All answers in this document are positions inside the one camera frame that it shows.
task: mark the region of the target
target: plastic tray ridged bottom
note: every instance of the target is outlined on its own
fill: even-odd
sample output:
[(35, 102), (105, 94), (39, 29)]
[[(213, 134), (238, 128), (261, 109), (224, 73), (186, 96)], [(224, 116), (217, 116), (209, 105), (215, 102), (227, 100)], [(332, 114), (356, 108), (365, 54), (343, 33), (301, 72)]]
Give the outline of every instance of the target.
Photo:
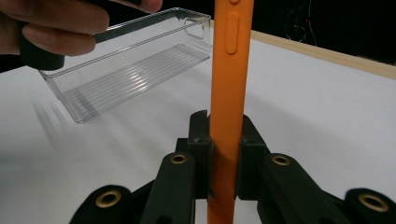
[(186, 71), (209, 56), (176, 45), (64, 93), (74, 112), (92, 117)]

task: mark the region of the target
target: brass ring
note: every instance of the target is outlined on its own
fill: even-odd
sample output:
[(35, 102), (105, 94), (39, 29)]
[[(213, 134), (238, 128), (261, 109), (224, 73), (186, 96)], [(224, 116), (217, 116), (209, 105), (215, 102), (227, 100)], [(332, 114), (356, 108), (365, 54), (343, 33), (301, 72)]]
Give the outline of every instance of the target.
[(361, 194), (358, 198), (364, 206), (377, 212), (388, 212), (389, 210), (389, 206), (384, 202), (384, 200), (372, 194)]
[(273, 162), (278, 165), (290, 165), (290, 159), (285, 156), (277, 155), (277, 156), (273, 156), (272, 159)]
[(171, 157), (171, 162), (173, 164), (183, 164), (186, 161), (187, 161), (187, 157), (182, 154), (176, 154)]
[(96, 206), (101, 208), (108, 208), (118, 203), (120, 199), (121, 199), (121, 193), (117, 189), (112, 189), (101, 194), (96, 199)]

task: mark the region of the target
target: mounting hole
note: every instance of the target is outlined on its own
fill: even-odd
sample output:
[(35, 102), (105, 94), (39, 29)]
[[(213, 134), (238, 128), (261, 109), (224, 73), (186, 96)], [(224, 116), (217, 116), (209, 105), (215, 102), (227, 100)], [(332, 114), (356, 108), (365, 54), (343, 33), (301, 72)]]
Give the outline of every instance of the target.
[(361, 194), (358, 198), (364, 206), (377, 212), (388, 212), (389, 210), (389, 206), (384, 200), (372, 194)]
[(290, 165), (290, 159), (280, 155), (274, 156), (273, 162), (278, 165)]
[(172, 224), (173, 220), (171, 217), (161, 216), (157, 219), (157, 224)]
[(182, 154), (176, 154), (176, 155), (171, 157), (171, 162), (173, 164), (182, 164), (182, 163), (184, 163), (186, 161), (187, 161), (187, 157), (185, 155), (182, 155)]
[(96, 199), (96, 206), (101, 208), (108, 208), (118, 203), (120, 199), (121, 199), (121, 193), (116, 189), (112, 189), (101, 194)]

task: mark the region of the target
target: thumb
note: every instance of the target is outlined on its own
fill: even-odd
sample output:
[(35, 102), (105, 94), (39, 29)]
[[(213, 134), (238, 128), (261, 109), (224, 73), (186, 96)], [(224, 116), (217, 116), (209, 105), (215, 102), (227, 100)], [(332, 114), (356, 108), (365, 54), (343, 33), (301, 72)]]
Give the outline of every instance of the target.
[(160, 10), (163, 0), (110, 0), (123, 4), (127, 7), (134, 7), (147, 13), (153, 13)]

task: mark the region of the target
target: black background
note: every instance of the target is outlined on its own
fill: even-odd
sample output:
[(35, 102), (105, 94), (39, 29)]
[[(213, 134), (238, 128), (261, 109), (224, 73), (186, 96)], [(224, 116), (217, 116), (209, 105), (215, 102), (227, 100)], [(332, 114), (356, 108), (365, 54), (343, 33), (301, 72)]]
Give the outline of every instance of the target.
[[(106, 0), (94, 0), (106, 9), (110, 25), (146, 14)], [(215, 0), (163, 0), (163, 8), (183, 7), (211, 15)], [(394, 0), (256, 0), (252, 29), (315, 45), (309, 22), (321, 48), (396, 62), (396, 1)], [(19, 56), (0, 56), (0, 72), (22, 66)]]

